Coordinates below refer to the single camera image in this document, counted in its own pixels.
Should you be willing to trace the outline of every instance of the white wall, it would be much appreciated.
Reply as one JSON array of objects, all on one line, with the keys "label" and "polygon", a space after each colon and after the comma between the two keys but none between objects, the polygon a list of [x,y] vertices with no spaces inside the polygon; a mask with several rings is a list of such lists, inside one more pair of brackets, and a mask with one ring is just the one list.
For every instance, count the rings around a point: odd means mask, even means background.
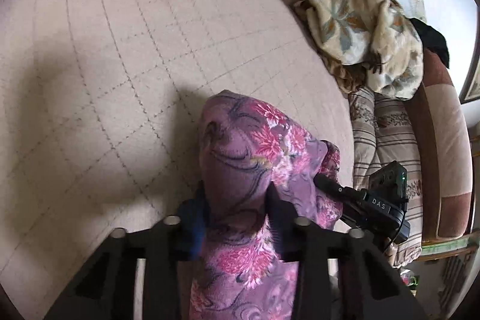
[{"label": "white wall", "polygon": [[[423,0],[427,23],[445,36],[450,53],[450,77],[458,94],[469,71],[477,34],[474,0]],[[466,124],[480,121],[480,100],[462,105]]]}]

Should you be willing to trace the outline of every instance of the sofa armrest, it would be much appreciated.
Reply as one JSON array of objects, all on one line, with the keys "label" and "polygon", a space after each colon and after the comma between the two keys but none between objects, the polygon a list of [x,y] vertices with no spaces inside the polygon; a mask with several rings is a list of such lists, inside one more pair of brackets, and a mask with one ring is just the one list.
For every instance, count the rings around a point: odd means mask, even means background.
[{"label": "sofa armrest", "polygon": [[423,82],[405,102],[421,160],[423,241],[458,238],[470,211],[473,169],[467,125],[440,58],[424,50]]}]

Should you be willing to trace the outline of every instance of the silver bolt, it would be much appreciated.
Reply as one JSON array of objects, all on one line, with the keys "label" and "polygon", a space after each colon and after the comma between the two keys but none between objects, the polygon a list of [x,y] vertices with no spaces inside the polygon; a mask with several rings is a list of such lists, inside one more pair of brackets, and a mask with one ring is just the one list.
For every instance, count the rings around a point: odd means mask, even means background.
[{"label": "silver bolt", "polygon": [[365,233],[359,228],[353,228],[349,230],[349,235],[354,239],[361,239],[365,236]]},{"label": "silver bolt", "polygon": [[310,219],[306,217],[297,217],[294,222],[297,224],[297,226],[309,226],[311,223]]},{"label": "silver bolt", "polygon": [[180,224],[180,221],[180,217],[175,215],[167,216],[163,219],[163,223],[167,226],[176,226]]},{"label": "silver bolt", "polygon": [[110,232],[110,237],[114,239],[121,239],[124,238],[126,234],[127,230],[125,228],[115,228]]}]

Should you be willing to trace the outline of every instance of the purple floral fabric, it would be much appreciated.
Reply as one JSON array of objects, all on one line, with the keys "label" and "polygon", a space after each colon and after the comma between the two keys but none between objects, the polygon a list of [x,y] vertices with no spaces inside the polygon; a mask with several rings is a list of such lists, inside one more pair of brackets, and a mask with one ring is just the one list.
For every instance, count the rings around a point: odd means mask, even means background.
[{"label": "purple floral fabric", "polygon": [[275,253],[266,188],[273,181],[300,216],[332,229],[341,203],[318,191],[312,178],[322,172],[337,179],[338,148],[272,105],[227,90],[207,101],[199,131],[211,221],[190,319],[289,319],[298,265]]}]

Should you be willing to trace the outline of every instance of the black cable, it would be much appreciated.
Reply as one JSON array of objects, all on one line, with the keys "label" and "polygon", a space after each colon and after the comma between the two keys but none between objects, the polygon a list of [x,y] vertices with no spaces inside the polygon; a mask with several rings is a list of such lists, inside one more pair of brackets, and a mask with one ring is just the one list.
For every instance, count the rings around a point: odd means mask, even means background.
[{"label": "black cable", "polygon": [[398,234],[400,233],[402,227],[403,227],[403,223],[405,222],[405,215],[406,215],[406,212],[404,211],[403,212],[403,217],[402,217],[402,222],[400,223],[400,226],[398,227],[397,229],[397,233],[395,234],[395,236],[392,238],[392,240],[390,240],[390,242],[387,244],[387,246],[385,247],[385,249],[382,251],[383,253],[385,253],[385,251],[388,250],[388,247],[390,247],[390,245],[395,241],[395,239],[398,237]]}]

